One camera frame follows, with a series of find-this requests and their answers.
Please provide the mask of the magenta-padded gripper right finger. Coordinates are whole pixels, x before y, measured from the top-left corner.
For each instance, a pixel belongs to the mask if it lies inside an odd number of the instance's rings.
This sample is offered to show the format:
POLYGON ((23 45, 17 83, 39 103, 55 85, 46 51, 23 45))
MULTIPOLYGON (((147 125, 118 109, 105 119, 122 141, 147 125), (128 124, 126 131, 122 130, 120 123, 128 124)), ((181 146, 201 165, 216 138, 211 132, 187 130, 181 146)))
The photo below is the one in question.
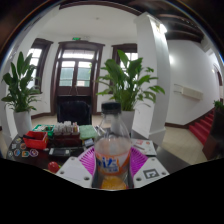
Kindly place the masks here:
POLYGON ((141 188, 169 175, 156 157, 147 157, 136 148, 131 148, 129 183, 132 188, 141 188))

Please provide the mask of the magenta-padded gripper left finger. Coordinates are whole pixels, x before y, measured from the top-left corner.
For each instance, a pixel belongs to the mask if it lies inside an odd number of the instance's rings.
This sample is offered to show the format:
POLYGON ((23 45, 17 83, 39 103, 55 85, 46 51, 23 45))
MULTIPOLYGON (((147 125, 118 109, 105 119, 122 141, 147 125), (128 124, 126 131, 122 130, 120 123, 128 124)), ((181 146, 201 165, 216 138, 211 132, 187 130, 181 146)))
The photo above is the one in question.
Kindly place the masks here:
POLYGON ((81 187, 91 188, 95 171, 95 150, 91 147, 78 157, 71 156, 56 175, 81 187))

